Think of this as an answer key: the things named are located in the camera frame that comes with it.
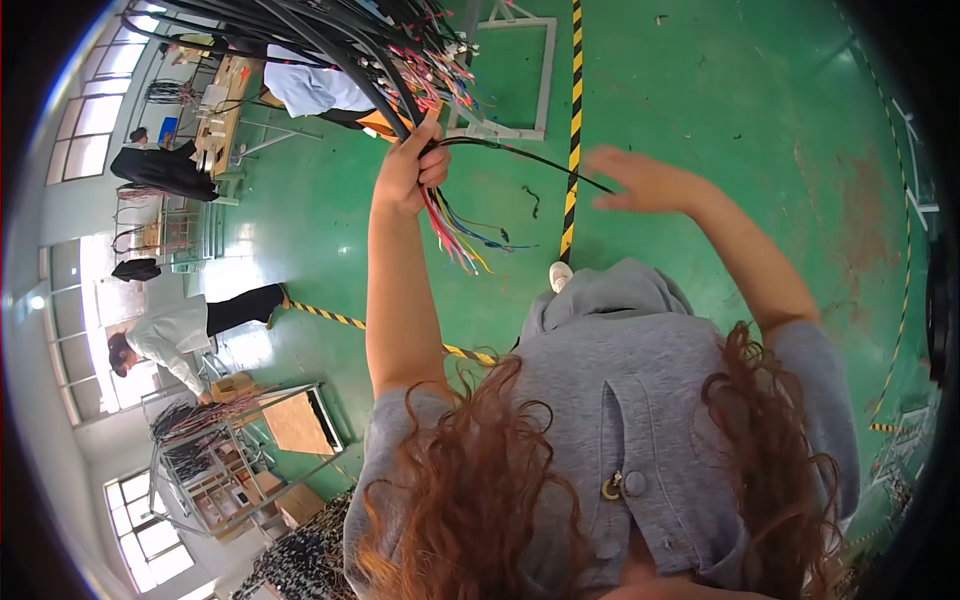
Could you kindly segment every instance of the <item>green floor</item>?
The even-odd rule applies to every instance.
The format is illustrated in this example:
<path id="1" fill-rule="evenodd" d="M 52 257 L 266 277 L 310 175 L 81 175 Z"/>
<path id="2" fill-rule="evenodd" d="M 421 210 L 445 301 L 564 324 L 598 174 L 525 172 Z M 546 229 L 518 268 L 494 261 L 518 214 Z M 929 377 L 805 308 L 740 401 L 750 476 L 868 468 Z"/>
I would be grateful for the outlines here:
<path id="1" fill-rule="evenodd" d="M 456 12 L 459 3 L 447 4 Z M 565 164 L 571 6 L 520 4 L 540 16 L 557 16 L 559 27 L 547 139 L 518 145 Z M 658 15 L 668 16 L 658 24 Z M 847 26 L 827 0 L 591 0 L 584 3 L 583 32 L 584 147 L 613 144 L 702 174 L 778 243 L 810 286 L 846 361 L 867 487 L 890 441 L 867 425 L 895 351 L 908 248 L 894 139 L 870 70 L 851 52 Z M 529 126 L 543 37 L 516 33 L 481 32 L 473 71 L 493 105 L 488 115 Z M 324 140 L 288 139 L 243 163 L 241 203 L 227 210 L 230 257 L 208 263 L 188 292 L 222 300 L 261 283 L 286 281 L 295 300 L 364 319 L 366 224 L 388 145 L 317 118 L 292 120 L 254 106 L 242 114 L 260 122 L 269 115 L 272 124 L 303 128 Z M 262 139 L 251 126 L 242 126 L 238 136 L 249 145 Z M 473 276 L 449 264 L 429 226 L 422 228 L 444 341 L 505 352 L 559 254 L 566 177 L 488 149 L 457 147 L 453 154 L 444 192 L 455 209 L 467 219 L 504 227 L 516 244 L 537 245 L 510 254 L 486 249 L 494 275 Z M 541 198 L 536 217 L 534 198 L 523 186 Z M 749 319 L 743 299 L 690 221 L 594 211 L 593 190 L 580 189 L 574 269 L 603 269 L 633 256 L 675 278 L 697 313 L 722 329 Z M 931 394 L 922 363 L 925 238 L 912 209 L 910 219 L 909 304 L 878 422 L 894 422 L 902 400 L 923 401 Z M 249 324 L 222 342 L 228 364 L 252 370 L 261 381 L 326 382 L 327 404 L 354 442 L 338 464 L 359 472 L 359 442 L 372 410 L 362 331 L 292 310 L 271 331 Z M 278 460 L 285 475 L 296 476 L 317 459 L 283 453 Z M 349 480 L 328 469 L 310 483 L 330 496 Z M 878 508 L 869 520 L 889 510 Z M 864 531 L 870 526 L 859 525 Z"/>

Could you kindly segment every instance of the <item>curly red hair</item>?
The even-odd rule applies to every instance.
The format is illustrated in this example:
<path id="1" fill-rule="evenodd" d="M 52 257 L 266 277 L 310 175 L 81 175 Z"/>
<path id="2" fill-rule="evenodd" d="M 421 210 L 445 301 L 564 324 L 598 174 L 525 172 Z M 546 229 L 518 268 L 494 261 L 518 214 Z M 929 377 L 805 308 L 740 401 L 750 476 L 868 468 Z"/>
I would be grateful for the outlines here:
<path id="1" fill-rule="evenodd" d="M 744 323 L 733 328 L 720 352 L 727 369 L 704 382 L 702 401 L 730 442 L 720 458 L 752 535 L 749 554 L 757 566 L 752 569 L 756 576 L 744 581 L 750 591 L 797 598 L 809 574 L 812 597 L 824 598 L 829 581 L 825 529 L 839 535 L 830 518 L 836 463 L 825 454 L 809 456 L 796 377 L 750 339 Z M 578 527 L 576 491 L 551 470 L 553 449 L 544 437 L 549 422 L 541 427 L 533 417 L 537 409 L 549 412 L 549 406 L 511 402 L 521 364 L 517 356 L 503 358 L 474 392 L 461 374 L 466 391 L 451 391 L 454 409 L 436 426 L 420 426 L 410 404 L 410 393 L 417 386 L 407 392 L 407 413 L 414 427 L 396 451 L 396 475 L 363 490 L 371 527 L 358 542 L 355 559 L 376 597 L 532 597 L 519 562 L 533 538 L 535 507 L 546 486 L 558 487 L 571 501 L 564 524 L 569 568 L 559 592 L 562 598 L 573 597 L 578 575 L 589 566 L 589 543 Z M 714 401 L 714 391 L 722 386 L 732 387 L 742 398 L 746 413 L 738 408 L 739 419 L 731 419 L 728 405 Z M 810 475 L 811 464 L 832 474 L 826 506 Z M 381 486 L 404 496 L 396 561 L 380 546 L 385 527 L 372 490 Z"/>

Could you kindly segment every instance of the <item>wooden table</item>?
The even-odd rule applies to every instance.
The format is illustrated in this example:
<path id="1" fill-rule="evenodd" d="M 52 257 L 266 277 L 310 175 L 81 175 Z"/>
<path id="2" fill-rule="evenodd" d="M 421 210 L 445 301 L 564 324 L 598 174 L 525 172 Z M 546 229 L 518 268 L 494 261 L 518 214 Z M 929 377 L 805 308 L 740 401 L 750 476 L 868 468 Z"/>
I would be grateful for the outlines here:
<path id="1" fill-rule="evenodd" d="M 276 398 L 276 394 L 262 396 L 259 399 L 260 406 L 269 404 Z M 326 434 L 313 412 L 307 392 L 301 392 L 263 409 L 263 419 L 270 427 L 276 447 L 281 450 L 324 456 L 336 453 L 326 440 Z"/>
<path id="2" fill-rule="evenodd" d="M 227 99 L 212 109 L 219 114 L 200 118 L 197 139 L 194 142 L 197 145 L 198 159 L 203 155 L 204 150 L 216 156 L 216 161 L 210 169 L 211 177 L 216 177 L 227 170 L 230 146 L 240 118 L 238 105 L 243 101 L 247 82 L 258 64 L 259 61 L 245 57 L 224 57 L 220 68 L 213 76 L 214 85 L 222 85 L 228 89 Z"/>

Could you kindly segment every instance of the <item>white sneaker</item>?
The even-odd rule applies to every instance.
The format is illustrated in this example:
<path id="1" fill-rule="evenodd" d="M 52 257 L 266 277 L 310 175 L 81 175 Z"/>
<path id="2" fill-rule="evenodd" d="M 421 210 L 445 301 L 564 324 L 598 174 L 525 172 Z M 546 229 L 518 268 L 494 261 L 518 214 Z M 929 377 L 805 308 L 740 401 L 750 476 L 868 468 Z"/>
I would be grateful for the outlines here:
<path id="1" fill-rule="evenodd" d="M 573 277 L 573 270 L 562 260 L 550 265 L 550 287 L 553 288 L 554 293 L 560 294 L 571 277 Z"/>

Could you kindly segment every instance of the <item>white shirt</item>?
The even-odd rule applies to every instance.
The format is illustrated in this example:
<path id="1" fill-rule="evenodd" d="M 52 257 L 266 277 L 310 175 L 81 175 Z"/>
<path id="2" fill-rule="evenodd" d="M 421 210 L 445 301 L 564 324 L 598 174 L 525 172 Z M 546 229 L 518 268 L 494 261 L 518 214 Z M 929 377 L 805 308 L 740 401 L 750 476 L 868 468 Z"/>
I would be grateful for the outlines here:
<path id="1" fill-rule="evenodd" d="M 267 56 L 275 59 L 306 59 L 275 44 L 267 46 Z M 283 103 L 292 117 L 320 114 L 331 108 L 370 110 L 373 103 L 357 84 L 335 69 L 322 69 L 302 64 L 268 62 L 263 69 L 263 84 Z"/>
<path id="2" fill-rule="evenodd" d="M 135 148 L 136 150 L 162 150 L 156 142 L 147 142 L 140 144 L 137 142 L 128 142 L 123 145 L 124 148 Z"/>
<path id="3" fill-rule="evenodd" d="M 206 348 L 206 297 L 203 294 L 147 312 L 126 333 L 132 350 L 163 365 L 190 391 L 199 396 L 204 384 L 183 357 L 185 352 Z"/>

